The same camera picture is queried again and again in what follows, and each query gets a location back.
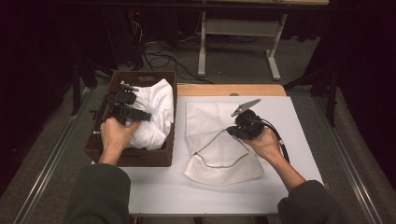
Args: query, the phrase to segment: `gray carpet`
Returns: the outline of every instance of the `gray carpet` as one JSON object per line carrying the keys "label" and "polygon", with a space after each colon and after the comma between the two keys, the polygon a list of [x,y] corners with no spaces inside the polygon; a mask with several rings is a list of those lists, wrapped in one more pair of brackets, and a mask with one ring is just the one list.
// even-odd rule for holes
{"label": "gray carpet", "polygon": [[[268,64],[263,57],[263,45],[266,43],[268,39],[259,39],[251,43],[234,41],[222,49],[208,49],[205,79],[215,83],[288,83],[304,72],[317,41],[304,43],[299,43],[296,39],[281,41],[276,53],[277,65],[282,76],[280,82],[273,81],[269,74]],[[213,48],[222,45],[221,42],[208,44]],[[148,51],[156,52],[158,50],[156,48],[158,46],[153,46]],[[163,50],[184,64],[191,73],[196,74],[198,46],[180,45],[178,49],[174,49],[164,45]],[[164,58],[156,59],[152,61],[152,64],[161,67],[156,70],[175,70],[174,64],[169,63],[163,66],[166,64]],[[176,67],[176,70],[179,74],[178,82],[200,83],[183,79],[191,77],[180,65]],[[92,127],[93,114],[90,111],[97,109],[106,88],[107,82],[99,80],[98,87],[87,93],[87,95],[90,93],[91,97],[81,108],[73,132],[66,139],[64,153],[56,169],[50,174],[50,180],[43,194],[40,195],[37,204],[34,204],[35,209],[32,214],[28,214],[26,223],[63,222],[64,209],[78,171],[81,166],[91,162],[83,152]],[[330,193],[345,207],[354,223],[370,223],[351,187],[343,161],[337,153],[332,130],[326,125],[326,120],[322,117],[316,101],[310,97],[307,87],[295,88],[289,91],[288,95],[294,103],[323,181],[330,186]],[[375,206],[380,210],[379,214],[383,223],[396,223],[395,215],[393,215],[396,211],[395,192],[380,172],[367,146],[364,145],[347,111],[347,106],[342,102],[342,97],[338,101],[341,103],[336,107],[337,128],[335,130],[339,132],[351,155],[356,154],[353,156],[353,162]],[[68,91],[64,96],[64,103],[48,119],[21,169],[0,199],[0,223],[12,223],[16,218],[52,150],[56,148],[57,140],[70,119],[71,111],[72,92]],[[280,223],[277,216],[270,216],[269,221]]]}

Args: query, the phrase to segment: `dark sleeve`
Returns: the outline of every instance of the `dark sleeve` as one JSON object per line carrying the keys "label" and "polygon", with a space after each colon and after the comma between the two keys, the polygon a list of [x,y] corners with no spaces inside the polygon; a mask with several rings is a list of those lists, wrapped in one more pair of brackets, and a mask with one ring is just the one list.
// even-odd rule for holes
{"label": "dark sleeve", "polygon": [[277,209],[283,224],[351,223],[343,207],[316,180],[293,189]]}
{"label": "dark sleeve", "polygon": [[66,208],[64,223],[128,223],[131,180],[109,164],[83,167]]}

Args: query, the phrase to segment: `white cloth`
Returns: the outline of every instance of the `white cloth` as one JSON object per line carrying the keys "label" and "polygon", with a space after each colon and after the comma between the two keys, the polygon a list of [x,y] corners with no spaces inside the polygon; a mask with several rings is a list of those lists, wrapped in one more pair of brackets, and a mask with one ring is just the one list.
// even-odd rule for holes
{"label": "white cloth", "polygon": [[152,87],[135,87],[136,100],[133,108],[151,114],[150,121],[142,121],[134,132],[130,147],[147,150],[161,148],[174,122],[174,99],[172,86],[162,79]]}
{"label": "white cloth", "polygon": [[187,102],[186,141],[191,160],[189,178],[212,186],[224,186],[264,174],[254,150],[225,129],[233,126],[231,114],[238,103]]}

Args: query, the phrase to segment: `wooden crate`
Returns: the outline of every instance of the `wooden crate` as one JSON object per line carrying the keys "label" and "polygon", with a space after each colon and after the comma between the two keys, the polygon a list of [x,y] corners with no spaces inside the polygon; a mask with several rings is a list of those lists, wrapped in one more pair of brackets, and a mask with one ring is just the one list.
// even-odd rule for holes
{"label": "wooden crate", "polygon": [[[153,86],[162,79],[166,79],[173,87],[174,95],[174,118],[176,116],[177,106],[177,74],[176,72],[115,72],[111,78],[108,92],[120,91],[120,83],[125,81],[131,86],[149,87]],[[113,96],[109,95],[107,99],[113,100]],[[108,113],[106,100],[102,104],[101,111],[105,111],[101,118],[98,118],[93,124],[91,135],[88,139],[87,145],[84,149],[85,153],[94,161],[99,162],[101,155],[101,139],[98,134],[93,133],[98,131],[100,124],[106,120]],[[125,148],[121,154],[118,166],[141,166],[141,167],[166,167],[172,164],[173,145],[175,139],[175,123],[172,124],[170,133],[163,146],[155,150],[146,150],[144,148]]]}

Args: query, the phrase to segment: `person's left hand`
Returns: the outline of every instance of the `person's left hand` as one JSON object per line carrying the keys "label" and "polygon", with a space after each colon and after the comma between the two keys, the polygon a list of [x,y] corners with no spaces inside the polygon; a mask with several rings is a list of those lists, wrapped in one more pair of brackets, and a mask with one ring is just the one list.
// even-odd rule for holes
{"label": "person's left hand", "polygon": [[124,126],[114,118],[102,123],[101,135],[104,149],[99,163],[117,165],[121,152],[129,146],[132,135],[139,125],[140,121],[134,121],[129,126]]}

